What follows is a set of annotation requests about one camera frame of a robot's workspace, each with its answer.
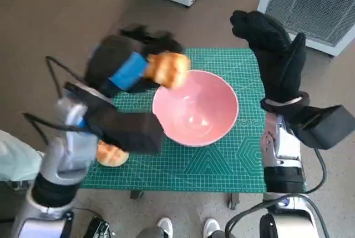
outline metal grille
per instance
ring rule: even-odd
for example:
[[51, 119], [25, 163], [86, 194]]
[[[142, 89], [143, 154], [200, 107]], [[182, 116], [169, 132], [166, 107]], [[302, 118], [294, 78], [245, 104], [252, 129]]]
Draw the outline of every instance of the metal grille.
[[355, 24], [355, 0], [270, 0], [266, 13], [290, 33], [335, 47]]

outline black cable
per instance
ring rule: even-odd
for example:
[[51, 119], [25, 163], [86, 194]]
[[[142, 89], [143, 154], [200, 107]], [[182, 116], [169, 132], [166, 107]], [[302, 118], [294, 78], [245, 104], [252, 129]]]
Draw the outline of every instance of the black cable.
[[[105, 220], [104, 220], [104, 217], [102, 217], [100, 213], [98, 213], [98, 212], [96, 212], [96, 211], [94, 211], [94, 210], [86, 209], [86, 208], [84, 208], [84, 207], [73, 207], [73, 209], [85, 210], [85, 211], [91, 212], [92, 214], [96, 215], [97, 217], [99, 217], [100, 219], [102, 219], [103, 221], [105, 221]], [[109, 234], [109, 238], [111, 238], [110, 229], [107, 228], [107, 231], [108, 231], [108, 234]]]
[[49, 140], [48, 140], [47, 136], [44, 134], [43, 130], [38, 126], [37, 123], [43, 124], [47, 127], [50, 127], [50, 128], [56, 129], [56, 130], [60, 130], [60, 131], [89, 131], [88, 128], [81, 128], [81, 127], [77, 127], [77, 126], [73, 126], [73, 125], [60, 125], [60, 124], [56, 124], [56, 123], [51, 123], [51, 122], [43, 120], [31, 113], [23, 113], [23, 116], [36, 129], [36, 131], [42, 137], [42, 139], [46, 145], [49, 144]]
[[74, 73], [72, 70], [70, 70], [67, 66], [65, 66], [64, 64], [62, 64], [61, 62], [59, 62], [57, 59], [51, 57], [51, 56], [46, 56], [45, 57], [45, 62], [48, 66], [48, 70], [50, 75], [52, 76], [53, 82], [55, 84], [55, 89], [58, 93], [58, 97], [62, 98], [63, 94], [62, 94], [62, 88], [60, 87], [58, 78], [54, 72], [53, 66], [52, 66], [52, 62], [54, 62], [56, 65], [58, 65], [59, 67], [63, 68], [67, 73], [69, 73], [72, 77], [74, 77], [77, 81], [81, 82], [82, 84], [85, 84], [83, 78], [81, 78], [79, 75], [77, 75], [76, 73]]
[[[319, 184], [317, 186], [315, 186], [313, 189], [309, 190], [309, 191], [306, 191], [305, 194], [310, 194], [310, 193], [313, 193], [315, 191], [317, 191], [320, 187], [322, 187], [322, 185], [326, 182], [327, 180], [327, 167], [326, 167], [326, 164], [322, 158], [322, 155], [319, 151], [319, 149], [316, 149], [314, 148], [314, 151], [316, 153], [316, 156], [319, 160], [319, 163], [321, 165], [321, 168], [322, 168], [322, 180], [319, 182]], [[251, 207], [250, 209], [248, 210], [245, 210], [239, 214], [237, 214], [236, 216], [234, 216], [232, 219], [230, 219], [227, 224], [226, 224], [226, 227], [225, 227], [225, 235], [227, 238], [230, 238], [230, 234], [231, 234], [231, 231], [233, 230], [233, 228], [235, 227], [235, 225], [246, 215], [249, 215], [253, 212], [256, 212], [256, 211], [259, 211], [261, 209], [266, 209], [270, 206], [274, 206], [276, 204], [278, 204], [279, 202], [282, 202], [284, 199], [286, 198], [302, 198], [304, 200], [306, 200], [314, 209], [314, 211], [316, 212], [317, 214], [317, 217], [319, 218], [319, 221], [321, 223], [321, 226], [322, 226], [322, 230], [324, 232], [324, 236], [325, 238], [330, 238], [330, 235], [328, 233], [328, 230], [327, 230], [327, 226], [326, 226], [326, 223], [323, 219], [323, 216], [321, 214], [321, 212], [319, 211], [317, 205], [308, 197], [304, 196], [303, 194], [287, 194], [287, 195], [284, 195], [280, 198], [277, 198], [277, 199], [274, 199], [274, 200], [270, 200], [270, 201], [263, 201], [253, 207]]]
[[323, 186], [323, 184], [327, 181], [327, 178], [328, 178], [328, 172], [327, 172], [326, 163], [324, 162], [324, 160], [322, 158], [320, 150], [317, 149], [317, 148], [313, 148], [313, 149], [314, 149], [314, 151], [316, 153], [317, 159], [318, 159], [318, 161], [319, 161], [319, 163], [321, 165], [321, 168], [322, 168], [322, 180], [313, 189], [306, 191], [305, 194], [311, 194], [311, 193], [317, 191], [319, 188], [321, 188]]

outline bread roll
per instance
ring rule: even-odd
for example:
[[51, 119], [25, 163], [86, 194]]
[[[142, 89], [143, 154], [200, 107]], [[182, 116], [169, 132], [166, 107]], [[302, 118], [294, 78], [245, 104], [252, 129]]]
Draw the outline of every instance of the bread roll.
[[109, 145], [103, 141], [98, 143], [98, 162], [108, 167], [118, 167], [128, 160], [129, 154], [117, 146]]
[[186, 79], [186, 72], [190, 69], [190, 59], [174, 52], [148, 55], [148, 62], [144, 76], [167, 88], [181, 86]]

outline grid lines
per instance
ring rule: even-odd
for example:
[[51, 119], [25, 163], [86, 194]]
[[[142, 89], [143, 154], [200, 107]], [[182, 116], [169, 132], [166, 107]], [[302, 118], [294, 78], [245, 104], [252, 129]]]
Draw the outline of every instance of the grid lines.
[[[215, 191], [259, 193], [265, 191], [259, 141], [265, 115], [257, 61], [249, 49], [189, 48], [192, 68], [224, 78], [235, 90], [239, 115], [221, 140], [203, 148], [188, 148], [166, 138], [158, 156], [130, 154], [118, 168], [92, 165], [83, 188]], [[124, 112], [151, 111], [155, 90], [143, 94], [121, 93], [114, 105]]]

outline white sneaker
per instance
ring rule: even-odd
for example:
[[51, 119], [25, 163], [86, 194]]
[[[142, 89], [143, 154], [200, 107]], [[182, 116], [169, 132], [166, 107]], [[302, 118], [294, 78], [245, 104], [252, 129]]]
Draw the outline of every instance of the white sneaker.
[[173, 224], [168, 217], [164, 217], [159, 220], [158, 226], [167, 233], [169, 238], [173, 238]]
[[215, 231], [221, 230], [220, 225], [215, 219], [208, 219], [204, 226], [204, 238], [208, 238]]

